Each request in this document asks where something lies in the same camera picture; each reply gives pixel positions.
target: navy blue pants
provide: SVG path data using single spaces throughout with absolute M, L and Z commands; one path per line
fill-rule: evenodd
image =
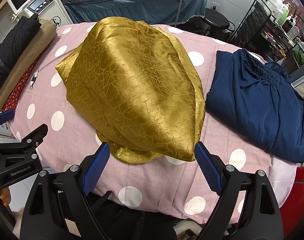
M 279 64 L 264 65 L 245 49 L 218 51 L 205 106 L 257 147 L 304 162 L 304 99 Z

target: gold patterned cloth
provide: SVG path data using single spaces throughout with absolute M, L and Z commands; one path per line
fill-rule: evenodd
M 56 69 L 67 100 L 118 160 L 195 159 L 203 90 L 174 36 L 145 22 L 108 17 Z

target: green bottle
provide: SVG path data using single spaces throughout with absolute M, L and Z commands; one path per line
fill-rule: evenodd
M 289 6 L 290 6 L 290 4 L 288 3 L 288 4 L 285 4 L 284 7 L 282 8 L 282 9 L 284 9 L 284 10 L 283 10 L 283 15 L 282 15 L 281 18 L 277 21 L 277 23 L 278 23 L 279 25 L 281 25 L 281 26 L 284 24 L 284 22 L 285 22 L 287 16 L 289 15 Z

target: red patterned fabric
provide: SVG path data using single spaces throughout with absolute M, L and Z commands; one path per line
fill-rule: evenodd
M 27 69 L 27 71 L 21 77 L 21 79 L 17 83 L 16 87 L 12 90 L 12 92 L 10 93 L 8 98 L 6 99 L 5 104 L 2 108 L 2 112 L 7 111 L 9 109 L 15 109 L 16 108 L 18 99 L 20 98 L 22 90 L 25 87 L 27 79 L 29 78 L 29 76 L 30 76 L 31 72 L 33 71 L 33 68 L 35 67 L 38 60 L 39 60 L 39 56 L 36 58 L 36 60 L 34 60 L 34 62 L 30 65 L 30 67 Z

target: pink polka dot bedsheet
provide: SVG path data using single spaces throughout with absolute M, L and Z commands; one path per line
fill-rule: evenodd
M 66 100 L 66 89 L 55 66 L 87 36 L 95 23 L 67 25 L 57 29 L 57 37 L 41 55 L 30 83 L 24 88 L 10 122 L 18 140 L 39 125 L 48 125 L 48 134 L 37 148 L 40 158 L 57 172 L 79 164 L 94 154 L 101 144 L 95 129 Z M 209 91 L 216 62 L 216 51 L 235 52 L 238 47 L 209 37 L 156 25 L 176 36 L 187 51 L 202 81 L 204 96 Z M 206 113 L 201 141 L 219 155 L 225 164 L 254 173 L 264 170 L 271 181 L 279 205 L 289 195 L 296 164 L 271 157 L 245 137 Z M 133 209 L 161 212 L 205 223 L 218 200 L 197 164 L 168 156 L 144 164 L 125 164 L 113 156 L 102 173 L 95 193 L 111 190 L 110 199 Z M 231 222 L 237 222 L 245 193 L 241 192 Z

